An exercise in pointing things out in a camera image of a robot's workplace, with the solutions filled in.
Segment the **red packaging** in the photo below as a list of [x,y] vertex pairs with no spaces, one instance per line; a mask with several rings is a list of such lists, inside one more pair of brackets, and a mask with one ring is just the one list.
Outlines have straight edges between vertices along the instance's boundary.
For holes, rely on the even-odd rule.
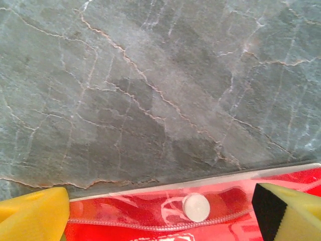
[[[256,183],[321,196],[319,166],[310,164],[305,168],[312,169],[268,177],[258,177],[262,171],[234,174],[72,201],[65,235],[67,241],[263,240],[251,205]],[[187,212],[191,207],[187,210],[184,204],[196,194],[206,198],[209,213],[204,220],[192,221]],[[201,207],[194,212],[196,216],[203,212],[202,205],[194,206]]]

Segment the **white snap button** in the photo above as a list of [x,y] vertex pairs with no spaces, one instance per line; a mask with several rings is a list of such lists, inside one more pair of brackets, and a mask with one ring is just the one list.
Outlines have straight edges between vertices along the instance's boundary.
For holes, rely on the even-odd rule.
[[210,215],[210,203],[205,196],[191,193],[183,200],[185,215],[194,222],[202,222]]

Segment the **white logo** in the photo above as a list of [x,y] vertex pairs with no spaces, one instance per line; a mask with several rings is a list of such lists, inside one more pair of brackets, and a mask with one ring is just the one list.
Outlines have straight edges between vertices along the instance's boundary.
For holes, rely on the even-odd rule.
[[160,237],[141,237],[132,239],[131,241],[195,241],[195,238],[190,233],[173,234]]

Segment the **black foam edge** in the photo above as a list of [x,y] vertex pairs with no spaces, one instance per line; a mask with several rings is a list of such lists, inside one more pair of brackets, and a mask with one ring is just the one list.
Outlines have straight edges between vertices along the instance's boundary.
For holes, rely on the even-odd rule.
[[287,204],[257,183],[252,205],[264,241],[273,241],[281,225]]

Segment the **gray marble surface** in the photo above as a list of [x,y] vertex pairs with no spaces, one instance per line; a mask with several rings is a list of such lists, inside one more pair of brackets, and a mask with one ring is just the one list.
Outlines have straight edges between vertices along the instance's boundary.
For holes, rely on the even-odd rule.
[[321,156],[319,0],[0,0],[0,196]]

